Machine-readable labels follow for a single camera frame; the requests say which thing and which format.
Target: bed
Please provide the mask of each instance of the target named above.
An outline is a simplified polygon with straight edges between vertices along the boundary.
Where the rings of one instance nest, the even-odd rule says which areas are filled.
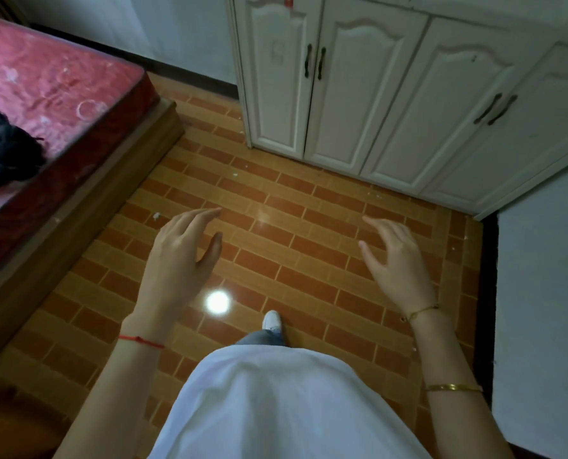
[[[0,348],[183,130],[128,62],[0,20],[0,111],[47,163],[0,188]]]

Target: black bag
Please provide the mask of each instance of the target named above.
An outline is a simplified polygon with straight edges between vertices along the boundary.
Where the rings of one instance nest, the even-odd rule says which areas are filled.
[[[0,186],[13,180],[28,180],[46,163],[42,146],[0,113]]]

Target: white shoe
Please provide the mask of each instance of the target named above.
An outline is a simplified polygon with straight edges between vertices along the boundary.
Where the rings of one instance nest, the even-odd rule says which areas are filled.
[[[282,333],[282,319],[277,311],[269,311],[263,319],[263,330],[270,330],[275,333]]]

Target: gold bangle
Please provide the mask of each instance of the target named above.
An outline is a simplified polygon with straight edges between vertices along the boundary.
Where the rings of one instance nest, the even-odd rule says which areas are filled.
[[[433,305],[433,306],[429,306],[428,308],[424,308],[424,309],[420,309],[419,311],[412,312],[412,313],[410,314],[410,316],[407,318],[407,320],[409,320],[409,321],[410,321],[410,320],[413,320],[413,319],[415,319],[416,317],[418,317],[418,314],[420,314],[420,313],[422,313],[422,312],[425,312],[425,311],[430,311],[431,309],[439,309],[439,305],[438,305],[438,304],[435,304],[435,305]]]
[[[426,391],[478,391],[483,392],[481,386],[471,386],[465,384],[442,384],[442,385],[428,385]]]

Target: person's left arm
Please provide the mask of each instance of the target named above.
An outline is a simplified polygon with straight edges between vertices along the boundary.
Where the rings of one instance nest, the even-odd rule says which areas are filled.
[[[206,225],[219,214],[220,209],[187,212],[161,229],[121,335],[165,344],[182,308],[199,293],[220,257],[222,234],[217,233],[202,259],[195,260]],[[54,459],[132,458],[159,355],[156,347],[119,339]]]

